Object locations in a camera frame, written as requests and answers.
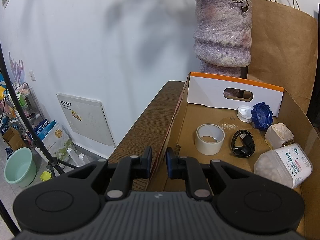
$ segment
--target light green bucket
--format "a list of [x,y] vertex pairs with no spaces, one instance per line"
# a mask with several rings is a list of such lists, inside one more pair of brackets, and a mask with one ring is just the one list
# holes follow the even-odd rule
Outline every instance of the light green bucket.
[[16,150],[4,167],[4,178],[10,184],[28,186],[36,176],[36,165],[28,148]]

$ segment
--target black tripod stand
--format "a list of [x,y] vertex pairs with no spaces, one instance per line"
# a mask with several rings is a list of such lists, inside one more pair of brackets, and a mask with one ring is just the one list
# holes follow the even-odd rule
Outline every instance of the black tripod stand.
[[[69,166],[74,169],[77,168],[74,165],[71,165],[69,163],[66,163],[64,161],[57,159],[56,157],[52,157],[51,154],[49,153],[49,151],[47,150],[47,148],[44,146],[41,139],[38,137],[37,133],[33,130],[33,127],[29,123],[27,117],[25,116],[25,114],[23,112],[22,107],[20,106],[19,100],[18,100],[17,95],[16,95],[14,88],[12,86],[7,68],[5,66],[5,62],[4,62],[4,58],[3,58],[3,54],[2,54],[2,49],[1,49],[1,44],[0,44],[0,71],[1,71],[2,76],[4,78],[4,82],[7,86],[7,90],[12,98],[13,103],[14,103],[14,106],[16,107],[19,115],[21,116],[23,123],[25,124],[28,131],[32,135],[34,143],[43,152],[44,156],[49,160],[47,168],[51,171],[52,177],[56,176],[54,173],[54,169],[56,169],[56,171],[59,174],[64,174],[63,169],[58,165],[58,163],[64,164],[64,165]],[[2,219],[4,220],[4,222],[7,224],[8,228],[12,232],[12,234],[14,236],[17,236],[20,233],[20,230],[18,229],[16,224],[13,222],[12,218],[8,214],[3,203],[1,202],[1,200],[0,200],[0,215],[1,215]]]

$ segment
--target orange stripe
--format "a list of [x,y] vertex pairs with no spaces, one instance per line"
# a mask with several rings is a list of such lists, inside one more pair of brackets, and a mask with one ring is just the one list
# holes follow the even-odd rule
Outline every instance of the orange stripe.
[[225,81],[231,81],[231,82],[237,82],[237,83],[252,85],[252,86],[256,86],[256,87],[268,88],[268,89],[272,89],[272,90],[276,90],[276,91],[280,91],[280,92],[284,91],[283,87],[278,87],[278,86],[275,86],[275,85],[262,83],[262,82],[249,80],[249,79],[243,79],[243,78],[235,78],[235,77],[228,77],[228,76],[222,76],[222,75],[217,75],[217,74],[200,73],[200,72],[191,72],[190,76],[192,76],[192,77],[213,78],[213,79],[219,79],[219,80],[225,80]]

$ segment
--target masking tape roll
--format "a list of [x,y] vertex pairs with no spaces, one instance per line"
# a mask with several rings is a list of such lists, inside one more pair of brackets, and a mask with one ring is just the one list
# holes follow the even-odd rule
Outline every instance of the masking tape roll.
[[[201,138],[204,136],[210,136],[214,138],[216,142],[207,142]],[[195,146],[202,154],[214,155],[220,151],[224,138],[224,130],[220,126],[206,123],[200,125],[196,131]]]

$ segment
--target pet food bag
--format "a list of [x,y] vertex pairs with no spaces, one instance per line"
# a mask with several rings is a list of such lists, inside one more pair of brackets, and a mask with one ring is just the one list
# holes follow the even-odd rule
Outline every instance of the pet food bag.
[[71,138],[59,123],[55,124],[42,142],[53,157],[57,157],[62,161],[69,159],[68,148],[76,150]]

